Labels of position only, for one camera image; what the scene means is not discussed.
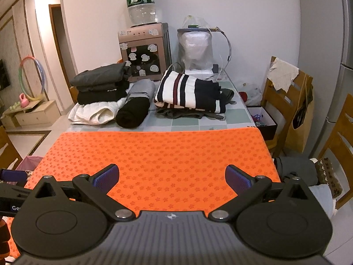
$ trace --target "hula hoop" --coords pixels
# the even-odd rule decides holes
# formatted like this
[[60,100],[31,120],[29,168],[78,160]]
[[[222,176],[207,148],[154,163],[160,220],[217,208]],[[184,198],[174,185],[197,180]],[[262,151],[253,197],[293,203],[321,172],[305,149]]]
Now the hula hoop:
[[[40,93],[39,96],[37,97],[31,97],[29,94],[27,94],[25,88],[24,88],[24,85],[23,85],[23,80],[22,80],[22,68],[23,68],[23,64],[24,64],[24,61],[25,60],[33,60],[34,63],[36,64],[36,67],[37,69],[39,70],[40,74],[41,74],[41,83],[42,83],[42,91]],[[21,86],[21,89],[23,91],[23,93],[26,95],[26,97],[28,99],[30,99],[31,101],[38,101],[38,100],[41,100],[43,98],[43,93],[44,93],[44,85],[45,85],[45,75],[44,75],[44,69],[41,65],[41,63],[34,57],[32,56],[27,56],[27,57],[24,57],[24,59],[21,61],[20,63],[20,67],[18,68],[18,79],[20,81],[20,86]]]

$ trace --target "brown patterned cushion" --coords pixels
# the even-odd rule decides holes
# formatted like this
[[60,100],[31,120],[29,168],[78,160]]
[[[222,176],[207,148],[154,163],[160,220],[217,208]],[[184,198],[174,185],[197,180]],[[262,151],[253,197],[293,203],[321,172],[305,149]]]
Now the brown patterned cushion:
[[342,193],[342,187],[337,178],[333,175],[331,161],[327,157],[319,159],[317,163],[315,163],[315,168],[319,183],[329,185],[333,198],[340,196]]

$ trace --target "round black disc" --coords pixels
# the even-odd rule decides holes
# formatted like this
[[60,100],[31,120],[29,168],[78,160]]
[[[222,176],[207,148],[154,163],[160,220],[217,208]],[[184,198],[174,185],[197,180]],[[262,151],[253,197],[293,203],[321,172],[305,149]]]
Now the round black disc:
[[275,258],[323,253],[332,236],[330,220],[323,210],[320,214],[304,205],[305,200],[291,201],[259,203],[243,211],[236,222],[239,236],[256,251]]
[[30,211],[19,211],[11,227],[20,251],[49,259],[75,256],[97,246],[106,230],[107,219],[94,206],[45,198],[33,202]]

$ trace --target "water bottle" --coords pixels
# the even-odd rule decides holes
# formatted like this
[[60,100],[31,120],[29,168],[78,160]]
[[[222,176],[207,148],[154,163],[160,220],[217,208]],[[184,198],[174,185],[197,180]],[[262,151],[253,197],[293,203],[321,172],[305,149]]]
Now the water bottle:
[[126,4],[134,26],[157,22],[154,0],[126,0]]

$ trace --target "gray ribbed panel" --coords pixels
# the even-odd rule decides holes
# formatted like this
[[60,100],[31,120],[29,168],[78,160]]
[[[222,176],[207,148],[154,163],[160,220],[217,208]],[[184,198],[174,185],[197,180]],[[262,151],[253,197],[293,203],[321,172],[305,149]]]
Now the gray ribbed panel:
[[322,260],[273,260],[245,247],[225,223],[200,211],[142,211],[131,222],[114,225],[103,243],[80,257],[41,261],[23,256],[16,265],[280,265],[329,264]]

